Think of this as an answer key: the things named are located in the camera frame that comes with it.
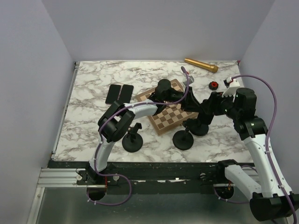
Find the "black phone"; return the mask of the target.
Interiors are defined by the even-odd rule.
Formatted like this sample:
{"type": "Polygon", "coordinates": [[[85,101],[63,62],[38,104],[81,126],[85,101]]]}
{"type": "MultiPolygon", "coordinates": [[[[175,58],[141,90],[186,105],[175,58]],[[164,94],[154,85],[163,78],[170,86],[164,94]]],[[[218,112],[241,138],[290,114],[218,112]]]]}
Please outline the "black phone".
{"type": "Polygon", "coordinates": [[[107,93],[107,97],[105,100],[106,104],[112,104],[114,101],[118,99],[118,96],[121,91],[121,86],[118,84],[111,84],[107,93]]]}
{"type": "Polygon", "coordinates": [[[120,95],[119,95],[119,100],[122,103],[130,103],[132,93],[133,93],[133,89],[134,89],[133,85],[124,84],[122,86],[122,89],[121,89],[121,92],[120,92],[120,95]]]}

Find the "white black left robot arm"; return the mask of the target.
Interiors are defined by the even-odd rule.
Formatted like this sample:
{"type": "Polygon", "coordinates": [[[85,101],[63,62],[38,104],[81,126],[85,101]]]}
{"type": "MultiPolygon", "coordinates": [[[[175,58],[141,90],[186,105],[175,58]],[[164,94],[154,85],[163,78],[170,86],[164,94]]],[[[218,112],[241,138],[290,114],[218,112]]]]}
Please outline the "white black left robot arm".
{"type": "Polygon", "coordinates": [[[138,130],[141,123],[131,126],[139,118],[150,117],[159,129],[178,124],[195,115],[183,109],[187,93],[191,91],[192,77],[185,81],[185,89],[181,91],[170,80],[162,79],[157,87],[147,93],[136,103],[113,102],[98,121],[100,141],[89,164],[92,168],[87,178],[93,184],[103,181],[103,172],[116,142],[122,141],[122,147],[129,153],[139,151],[143,145],[138,130]]]}

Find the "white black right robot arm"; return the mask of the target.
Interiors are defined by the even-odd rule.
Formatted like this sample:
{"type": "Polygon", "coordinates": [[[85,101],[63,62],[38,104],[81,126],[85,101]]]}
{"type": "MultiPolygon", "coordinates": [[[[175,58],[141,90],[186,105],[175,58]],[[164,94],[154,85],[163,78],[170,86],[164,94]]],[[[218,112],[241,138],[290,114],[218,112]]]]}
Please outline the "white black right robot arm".
{"type": "Polygon", "coordinates": [[[258,221],[295,215],[299,196],[293,193],[283,177],[273,151],[269,130],[264,120],[255,115],[257,97],[252,89],[239,88],[235,96],[213,91],[200,104],[204,115],[226,115],[249,150],[259,182],[246,174],[235,160],[217,163],[215,178],[221,183],[231,181],[249,200],[251,212],[258,221]]]}

